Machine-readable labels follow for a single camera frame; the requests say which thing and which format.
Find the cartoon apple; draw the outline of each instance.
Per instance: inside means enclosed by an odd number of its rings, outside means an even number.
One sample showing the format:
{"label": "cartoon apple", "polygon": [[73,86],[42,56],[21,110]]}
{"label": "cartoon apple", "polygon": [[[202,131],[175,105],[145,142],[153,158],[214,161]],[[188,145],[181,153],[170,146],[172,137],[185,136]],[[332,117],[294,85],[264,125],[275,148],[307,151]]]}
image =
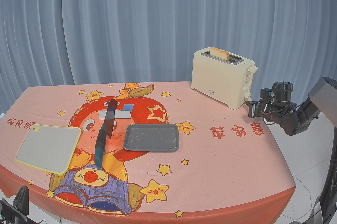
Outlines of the cartoon apple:
{"label": "cartoon apple", "polygon": [[87,183],[93,183],[98,179],[98,175],[96,174],[96,171],[87,171],[84,174],[84,180]]}

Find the white sticky note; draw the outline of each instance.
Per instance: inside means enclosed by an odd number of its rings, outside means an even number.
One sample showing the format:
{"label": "white sticky note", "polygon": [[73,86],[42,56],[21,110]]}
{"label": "white sticky note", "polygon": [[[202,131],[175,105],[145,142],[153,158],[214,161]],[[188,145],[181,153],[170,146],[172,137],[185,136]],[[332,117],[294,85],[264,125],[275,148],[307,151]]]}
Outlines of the white sticky note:
{"label": "white sticky note", "polygon": [[[99,119],[105,119],[105,115],[107,114],[107,111],[98,111],[98,117]],[[115,119],[129,119],[131,118],[130,111],[115,111]]]}
{"label": "white sticky note", "polygon": [[115,118],[116,119],[129,119],[129,118],[131,118],[131,113],[130,113],[130,111],[116,110],[115,111]]}

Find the knife blade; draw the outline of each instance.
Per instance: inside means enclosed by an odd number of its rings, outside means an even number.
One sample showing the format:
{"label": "knife blade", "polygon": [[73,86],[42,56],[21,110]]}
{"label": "knife blade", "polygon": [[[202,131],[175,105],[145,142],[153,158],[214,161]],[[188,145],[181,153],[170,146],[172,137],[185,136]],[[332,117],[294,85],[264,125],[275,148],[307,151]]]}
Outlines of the knife blade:
{"label": "knife blade", "polygon": [[112,99],[109,102],[109,105],[107,107],[107,113],[105,115],[104,119],[104,125],[107,132],[108,137],[111,139],[112,137],[112,131],[115,123],[115,111],[117,109],[117,101]]}

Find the cream toaster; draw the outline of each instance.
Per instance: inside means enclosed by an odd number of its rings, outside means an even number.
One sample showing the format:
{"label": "cream toaster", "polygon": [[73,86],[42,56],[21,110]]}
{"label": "cream toaster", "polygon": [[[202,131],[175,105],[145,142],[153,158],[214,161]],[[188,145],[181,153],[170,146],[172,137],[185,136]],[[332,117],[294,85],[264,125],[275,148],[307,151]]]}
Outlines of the cream toaster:
{"label": "cream toaster", "polygon": [[214,98],[233,110],[240,108],[250,98],[254,61],[228,53],[227,58],[211,55],[208,47],[194,53],[191,88]]}

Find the toaster knob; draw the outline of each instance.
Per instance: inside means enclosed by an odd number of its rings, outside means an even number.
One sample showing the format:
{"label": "toaster knob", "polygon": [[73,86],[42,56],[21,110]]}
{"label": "toaster knob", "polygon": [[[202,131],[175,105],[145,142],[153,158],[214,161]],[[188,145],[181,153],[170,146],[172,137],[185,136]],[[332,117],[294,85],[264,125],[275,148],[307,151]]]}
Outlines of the toaster knob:
{"label": "toaster knob", "polygon": [[247,92],[245,95],[245,99],[249,99],[250,98],[250,92]]}

